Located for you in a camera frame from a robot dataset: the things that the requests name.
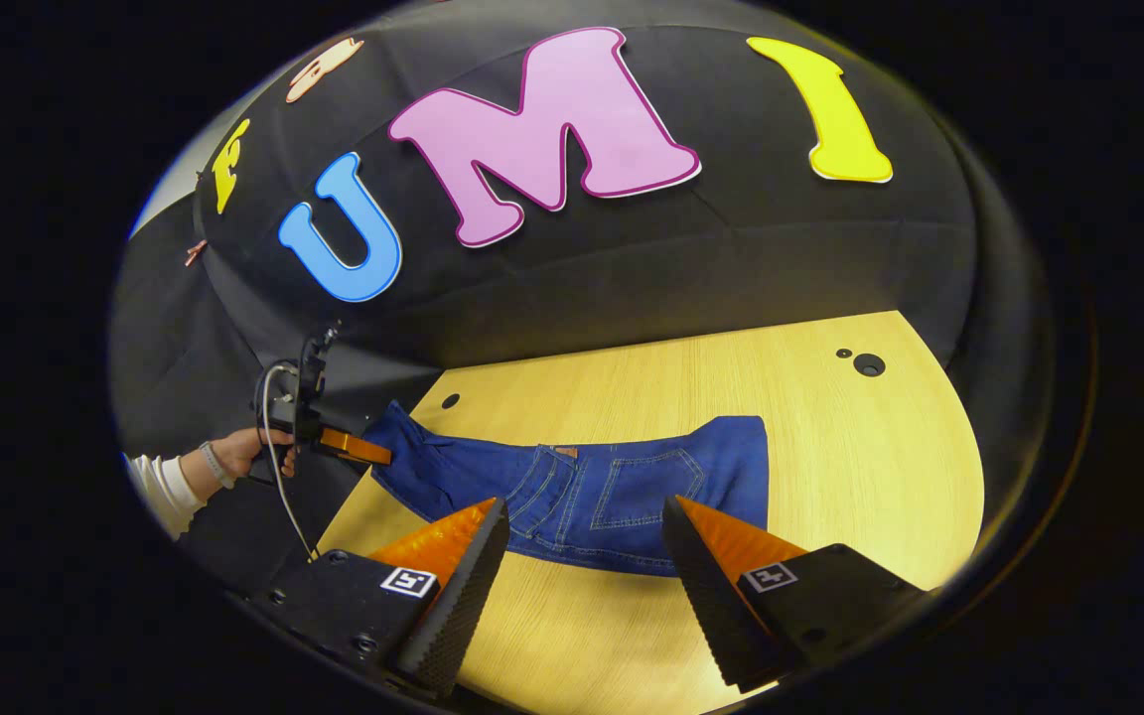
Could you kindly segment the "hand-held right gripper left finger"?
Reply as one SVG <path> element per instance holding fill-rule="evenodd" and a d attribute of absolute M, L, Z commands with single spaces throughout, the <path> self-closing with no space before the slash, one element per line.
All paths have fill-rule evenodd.
<path fill-rule="evenodd" d="M 370 555 L 331 549 L 283 567 L 244 603 L 291 644 L 422 701 L 454 691 L 509 538 L 488 498 Z"/>

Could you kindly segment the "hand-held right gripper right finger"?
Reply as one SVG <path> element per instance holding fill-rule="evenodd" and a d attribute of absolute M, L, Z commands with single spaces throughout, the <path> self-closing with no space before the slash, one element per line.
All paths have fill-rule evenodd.
<path fill-rule="evenodd" d="M 853 547 L 808 551 L 680 495 L 664 502 L 662 539 L 718 673 L 742 693 L 831 668 L 927 595 Z"/>

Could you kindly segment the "grey wristband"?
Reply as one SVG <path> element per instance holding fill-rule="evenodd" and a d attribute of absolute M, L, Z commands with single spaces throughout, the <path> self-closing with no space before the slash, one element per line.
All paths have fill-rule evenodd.
<path fill-rule="evenodd" d="M 214 476 L 214 479 L 222 485 L 223 488 L 235 488 L 235 477 L 227 470 L 227 467 L 219 461 L 214 445 L 210 444 L 210 442 L 204 442 L 200 445 L 200 451 L 204 454 L 206 464 L 210 468 L 210 475 Z"/>

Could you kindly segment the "black backdrop cloth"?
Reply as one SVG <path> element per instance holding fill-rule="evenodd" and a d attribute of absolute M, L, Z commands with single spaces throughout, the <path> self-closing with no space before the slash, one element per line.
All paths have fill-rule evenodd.
<path fill-rule="evenodd" d="M 315 408 L 399 404 L 508 445 L 766 424 L 769 532 L 922 590 L 970 571 L 1043 439 L 1040 267 L 984 164 L 884 71 L 737 0 L 398 3 L 305 47 L 206 134 L 110 299 L 127 456 L 267 427 L 340 323 Z M 207 240 L 199 261 L 186 249 Z M 249 596 L 305 547 L 430 521 L 373 467 L 272 445 L 178 548 Z M 680 597 L 505 553 L 499 593 Z"/>

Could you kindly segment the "blue denim jeans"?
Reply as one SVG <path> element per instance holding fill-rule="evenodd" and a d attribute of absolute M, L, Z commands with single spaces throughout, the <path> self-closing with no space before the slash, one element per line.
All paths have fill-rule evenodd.
<path fill-rule="evenodd" d="M 615 444 L 508 445 L 428 431 L 399 404 L 364 434 L 389 451 L 373 478 L 423 521 L 505 502 L 508 548 L 553 564 L 675 575 L 661 534 L 677 495 L 758 529 L 769 516 L 766 424 L 718 416 L 693 432 Z"/>

